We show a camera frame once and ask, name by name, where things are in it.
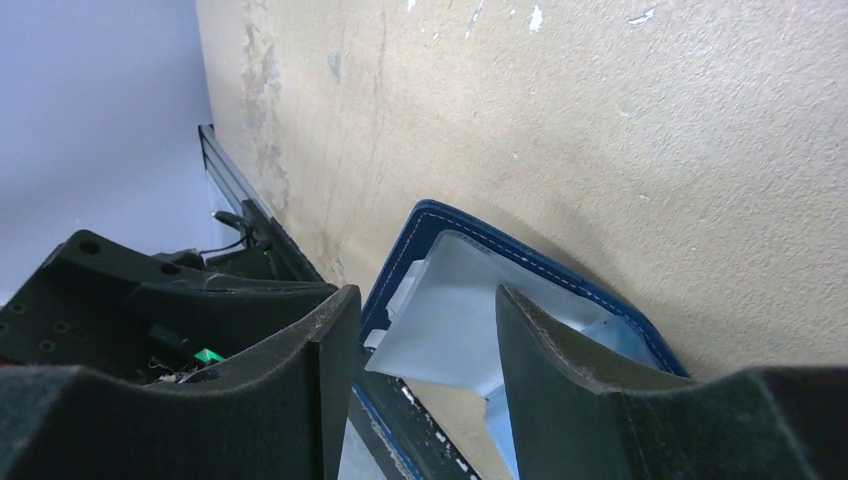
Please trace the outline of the blue leather card holder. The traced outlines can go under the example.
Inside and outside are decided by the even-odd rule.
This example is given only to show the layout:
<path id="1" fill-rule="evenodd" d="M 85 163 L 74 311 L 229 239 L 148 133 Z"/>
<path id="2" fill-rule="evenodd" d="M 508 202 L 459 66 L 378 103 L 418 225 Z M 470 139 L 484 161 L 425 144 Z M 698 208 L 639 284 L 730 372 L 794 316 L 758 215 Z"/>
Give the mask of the blue leather card holder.
<path id="1" fill-rule="evenodd" d="M 481 475 L 515 479 L 518 466 L 496 329 L 495 293 L 513 285 L 557 321 L 654 369 L 685 368 L 636 308 L 587 275 L 450 205 L 418 202 L 363 309 L 363 370 L 403 380 Z M 426 406 L 414 382 L 453 387 L 482 408 L 475 459 L 461 437 Z"/>

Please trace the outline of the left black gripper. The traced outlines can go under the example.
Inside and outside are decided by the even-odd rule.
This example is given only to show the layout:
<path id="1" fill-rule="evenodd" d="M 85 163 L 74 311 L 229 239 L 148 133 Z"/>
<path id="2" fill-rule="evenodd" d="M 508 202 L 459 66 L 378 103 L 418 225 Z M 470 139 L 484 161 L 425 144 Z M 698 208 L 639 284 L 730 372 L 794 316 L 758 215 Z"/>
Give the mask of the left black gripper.
<path id="1" fill-rule="evenodd" d="M 236 355 L 335 290 L 195 269 L 79 230 L 2 308 L 1 360 L 82 365 L 138 382 L 150 368 L 188 367 L 203 349 Z"/>

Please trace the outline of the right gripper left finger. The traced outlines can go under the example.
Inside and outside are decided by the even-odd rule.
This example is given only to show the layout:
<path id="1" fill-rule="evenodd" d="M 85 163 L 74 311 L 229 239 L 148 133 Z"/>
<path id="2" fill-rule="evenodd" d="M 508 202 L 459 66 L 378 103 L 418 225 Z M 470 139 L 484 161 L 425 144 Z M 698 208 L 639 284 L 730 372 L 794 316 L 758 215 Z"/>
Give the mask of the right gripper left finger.
<path id="1" fill-rule="evenodd" d="M 183 382 L 81 366 L 1 371 L 5 479 L 334 479 L 360 322 L 346 285 Z"/>

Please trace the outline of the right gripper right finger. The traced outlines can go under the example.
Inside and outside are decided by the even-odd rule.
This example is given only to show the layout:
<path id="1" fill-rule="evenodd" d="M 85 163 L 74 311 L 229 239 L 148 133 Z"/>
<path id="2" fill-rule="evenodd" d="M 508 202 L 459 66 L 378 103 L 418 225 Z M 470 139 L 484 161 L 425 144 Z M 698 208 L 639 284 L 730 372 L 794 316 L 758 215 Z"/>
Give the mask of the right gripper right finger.
<path id="1" fill-rule="evenodd" d="M 523 479 L 843 479 L 847 371 L 760 366 L 699 383 L 630 360 L 496 292 Z"/>

